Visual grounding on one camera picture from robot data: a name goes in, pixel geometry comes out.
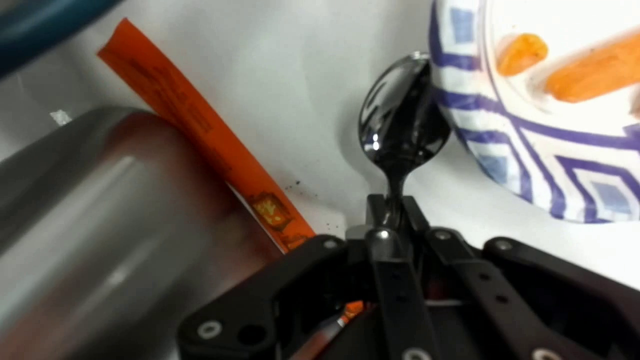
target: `orange food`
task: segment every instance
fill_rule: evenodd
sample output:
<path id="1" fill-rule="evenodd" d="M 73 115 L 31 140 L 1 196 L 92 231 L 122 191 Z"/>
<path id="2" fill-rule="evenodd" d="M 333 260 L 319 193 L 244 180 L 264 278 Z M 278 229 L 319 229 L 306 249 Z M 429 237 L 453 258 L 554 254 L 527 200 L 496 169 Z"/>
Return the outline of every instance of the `orange food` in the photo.
<path id="1" fill-rule="evenodd" d="M 562 102 L 583 102 L 635 83 L 640 83 L 640 33 L 557 69 L 545 81 L 545 92 Z"/>
<path id="2" fill-rule="evenodd" d="M 498 59 L 498 72 L 501 76 L 516 76 L 548 57 L 545 43 L 536 35 L 516 37 Z"/>

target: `carrot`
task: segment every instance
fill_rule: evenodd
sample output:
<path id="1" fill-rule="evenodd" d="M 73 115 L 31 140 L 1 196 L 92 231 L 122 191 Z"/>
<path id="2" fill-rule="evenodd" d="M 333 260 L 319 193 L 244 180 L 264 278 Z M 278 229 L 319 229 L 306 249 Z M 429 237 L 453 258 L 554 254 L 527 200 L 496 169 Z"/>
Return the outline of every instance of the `carrot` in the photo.
<path id="1" fill-rule="evenodd" d="M 536 35 L 516 37 L 498 57 L 498 72 L 516 76 L 548 57 L 545 43 Z"/>
<path id="2" fill-rule="evenodd" d="M 164 120 L 203 155 L 249 204 L 280 251 L 291 251 L 314 231 L 188 78 L 128 20 L 98 57 Z"/>
<path id="3" fill-rule="evenodd" d="M 593 48 L 557 69 L 545 92 L 562 102 L 583 102 L 640 83 L 640 33 Z"/>

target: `black plastic mount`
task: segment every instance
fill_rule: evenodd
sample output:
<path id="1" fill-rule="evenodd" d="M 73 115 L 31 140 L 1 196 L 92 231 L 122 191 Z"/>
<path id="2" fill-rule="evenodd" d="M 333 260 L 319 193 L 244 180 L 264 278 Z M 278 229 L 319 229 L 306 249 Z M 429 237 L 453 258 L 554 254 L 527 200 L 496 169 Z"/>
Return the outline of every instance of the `black plastic mount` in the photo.
<path id="1" fill-rule="evenodd" d="M 328 360 L 637 360 L 640 295 L 512 238 L 476 251 L 384 199 L 346 241 L 316 237 L 183 321 L 183 360 L 290 358 L 343 304 L 366 306 Z"/>

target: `screw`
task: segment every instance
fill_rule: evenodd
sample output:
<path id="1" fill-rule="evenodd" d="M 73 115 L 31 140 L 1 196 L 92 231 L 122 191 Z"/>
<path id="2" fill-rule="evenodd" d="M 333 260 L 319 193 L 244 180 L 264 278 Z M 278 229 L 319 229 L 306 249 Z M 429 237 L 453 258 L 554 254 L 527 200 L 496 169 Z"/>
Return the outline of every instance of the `screw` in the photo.
<path id="1" fill-rule="evenodd" d="M 531 360 L 562 360 L 555 352 L 548 348 L 536 348 Z"/>
<path id="2" fill-rule="evenodd" d="M 333 249 L 338 249 L 338 243 L 325 241 L 325 243 L 323 243 L 323 249 L 325 249 L 325 251 L 333 251 Z"/>
<path id="3" fill-rule="evenodd" d="M 211 340 L 211 338 L 215 338 L 220 333 L 222 333 L 222 324 L 215 323 L 215 321 L 202 323 L 202 324 L 198 327 L 198 336 L 200 336 L 202 340 Z"/>
<path id="4" fill-rule="evenodd" d="M 449 238 L 451 238 L 451 234 L 449 234 L 449 232 L 446 232 L 446 231 L 435 231 L 435 232 L 434 232 L 434 237 L 435 237 L 437 241 L 442 241 L 442 243 L 446 243 L 446 241 L 449 241 Z"/>
<path id="5" fill-rule="evenodd" d="M 506 253 L 506 251 L 512 251 L 513 247 L 512 247 L 512 243 L 499 238 L 499 241 L 496 241 L 496 249 L 499 249 L 501 253 Z"/>
<path id="6" fill-rule="evenodd" d="M 402 352 L 402 360 L 431 360 L 421 348 L 407 348 Z"/>

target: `patterned bowl rim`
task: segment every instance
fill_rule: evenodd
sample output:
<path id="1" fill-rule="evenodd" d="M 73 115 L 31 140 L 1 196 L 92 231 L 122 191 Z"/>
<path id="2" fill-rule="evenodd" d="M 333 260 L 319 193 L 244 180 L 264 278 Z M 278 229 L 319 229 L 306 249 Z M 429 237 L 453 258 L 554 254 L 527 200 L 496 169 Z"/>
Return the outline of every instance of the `patterned bowl rim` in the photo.
<path id="1" fill-rule="evenodd" d="M 564 129 L 551 129 L 534 120 L 526 120 L 517 115 L 512 115 L 499 101 L 499 92 L 496 90 L 494 74 L 481 72 L 481 55 L 483 47 L 478 47 L 476 55 L 453 55 L 448 51 L 448 45 L 442 43 L 442 31 L 455 33 L 455 27 L 462 27 L 459 37 L 462 40 L 472 40 L 478 45 L 478 29 L 483 25 L 479 22 L 474 27 L 478 15 L 483 13 L 483 0 L 476 2 L 462 2 L 462 0 L 434 0 L 431 4 L 431 18 L 429 18 L 429 33 L 427 33 L 427 48 L 434 67 L 434 87 L 435 87 L 435 101 L 439 109 L 448 115 L 448 118 L 455 125 L 455 135 L 462 144 L 470 150 L 472 143 L 478 144 L 499 144 L 509 150 L 512 163 L 517 169 L 517 180 L 504 179 L 504 167 L 496 167 L 491 161 L 481 161 L 474 155 L 479 169 L 499 186 L 508 189 L 516 196 L 523 199 L 526 202 L 544 208 L 554 219 L 570 220 L 570 223 L 583 223 L 583 224 L 599 224 L 599 223 L 618 223 L 618 220 L 637 220 L 640 219 L 640 183 L 637 179 L 622 167 L 611 167 L 595 161 L 586 159 L 570 159 L 555 155 L 554 159 L 562 167 L 564 175 L 557 179 L 557 172 L 544 164 L 541 156 L 534 150 L 531 143 L 526 135 L 536 135 L 544 138 L 554 138 L 560 143 L 570 143 L 575 147 L 588 144 L 598 147 L 609 153 L 632 153 L 637 156 L 640 153 L 640 125 L 626 126 L 622 136 L 606 136 L 606 135 L 591 135 L 591 132 L 575 132 Z M 470 92 L 455 92 L 457 88 L 444 88 L 437 87 L 442 83 L 439 69 L 453 69 L 455 74 L 465 74 L 470 81 L 478 74 L 488 74 L 483 78 L 490 81 L 491 96 L 479 90 L 479 83 L 465 83 L 465 87 L 474 87 L 476 90 Z M 449 112 L 474 112 L 478 115 L 491 115 L 508 118 L 509 135 L 499 131 L 478 131 L 463 126 L 474 120 L 465 120 L 462 125 L 459 118 L 451 117 Z M 611 186 L 606 183 L 583 185 L 580 175 L 595 172 L 598 177 L 609 177 L 620 186 Z"/>

